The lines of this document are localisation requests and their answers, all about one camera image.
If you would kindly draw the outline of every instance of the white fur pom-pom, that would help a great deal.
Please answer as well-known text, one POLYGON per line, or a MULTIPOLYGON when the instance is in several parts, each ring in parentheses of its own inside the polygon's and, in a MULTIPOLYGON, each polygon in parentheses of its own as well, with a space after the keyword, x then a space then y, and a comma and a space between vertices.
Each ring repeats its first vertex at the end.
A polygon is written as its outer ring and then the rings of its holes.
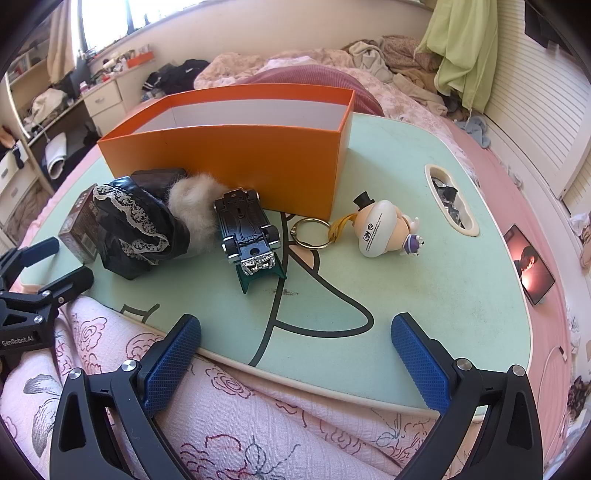
POLYGON ((215 247, 219 225, 213 202, 227 191, 226 186, 206 173, 181 179, 170 189, 170 213, 181 219, 191 234, 187 255, 201 254, 215 247))

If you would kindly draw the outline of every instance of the metal bolt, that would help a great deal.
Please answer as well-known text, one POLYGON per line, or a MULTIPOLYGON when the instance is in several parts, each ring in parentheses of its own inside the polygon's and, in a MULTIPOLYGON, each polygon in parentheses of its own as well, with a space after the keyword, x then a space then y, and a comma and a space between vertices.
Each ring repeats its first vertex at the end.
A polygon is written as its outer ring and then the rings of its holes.
POLYGON ((464 372, 467 372, 472 368, 472 362, 470 362, 467 358, 458 358, 456 360, 456 365, 460 370, 464 370, 464 372))
POLYGON ((74 368, 74 369, 70 370, 68 377, 70 377, 72 380, 75 380, 76 378, 78 378, 81 375, 82 375, 82 370, 80 368, 74 368))
POLYGON ((131 372, 135 370, 135 367, 138 366, 138 363, 135 360, 126 360, 121 364, 121 370, 124 372, 131 372))
POLYGON ((511 370, 513 370, 513 373, 518 377, 523 377, 525 375, 525 369, 521 365, 513 365, 511 370))

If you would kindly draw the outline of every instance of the toy car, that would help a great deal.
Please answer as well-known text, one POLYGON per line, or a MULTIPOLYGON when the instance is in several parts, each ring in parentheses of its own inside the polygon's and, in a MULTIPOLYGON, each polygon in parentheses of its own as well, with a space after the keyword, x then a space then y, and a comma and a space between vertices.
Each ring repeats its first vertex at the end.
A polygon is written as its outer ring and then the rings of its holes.
POLYGON ((214 209, 222 232, 222 248, 228 261, 236 265, 244 293, 250 282, 248 277, 259 273, 285 277, 273 252, 281 247, 279 230, 269 223, 256 190, 227 192, 215 201, 214 209))

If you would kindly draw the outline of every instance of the open cardboard box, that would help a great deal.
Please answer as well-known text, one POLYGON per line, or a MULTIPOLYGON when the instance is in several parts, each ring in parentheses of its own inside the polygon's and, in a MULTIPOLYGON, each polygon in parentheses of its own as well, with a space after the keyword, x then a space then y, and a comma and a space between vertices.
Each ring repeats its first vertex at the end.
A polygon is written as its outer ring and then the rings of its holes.
POLYGON ((252 84, 167 96, 99 140, 115 178, 185 168, 263 208, 329 220, 352 120, 352 90, 252 84))

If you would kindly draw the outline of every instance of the lap table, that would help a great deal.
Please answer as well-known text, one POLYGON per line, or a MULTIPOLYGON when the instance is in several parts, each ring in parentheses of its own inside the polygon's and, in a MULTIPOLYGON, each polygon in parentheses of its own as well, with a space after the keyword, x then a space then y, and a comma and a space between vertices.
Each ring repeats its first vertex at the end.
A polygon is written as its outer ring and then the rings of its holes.
MULTIPOLYGON (((110 180, 101 157, 64 195, 34 243, 57 236, 80 192, 110 180)), ((132 281, 105 270, 97 257, 88 265, 95 273, 89 295, 163 332, 191 313, 202 324, 203 355, 370 407, 437 415, 424 410, 392 346, 390 324, 401 312, 410 312, 454 358, 469 358, 480 369, 520 364, 529 370, 531 323, 517 272, 490 211, 449 149, 420 128, 356 113, 331 220, 355 211, 352 200, 365 190, 420 218, 425 244, 418 257, 390 252, 365 258, 350 224, 336 244, 306 251, 288 237, 298 217, 267 212, 282 234, 278 255, 286 281, 268 275, 243 295, 235 268, 218 248, 132 281), (430 190, 427 164, 453 176, 478 236, 447 222, 430 190)), ((41 286, 79 265, 62 244, 57 255, 26 269, 21 282, 41 286)))

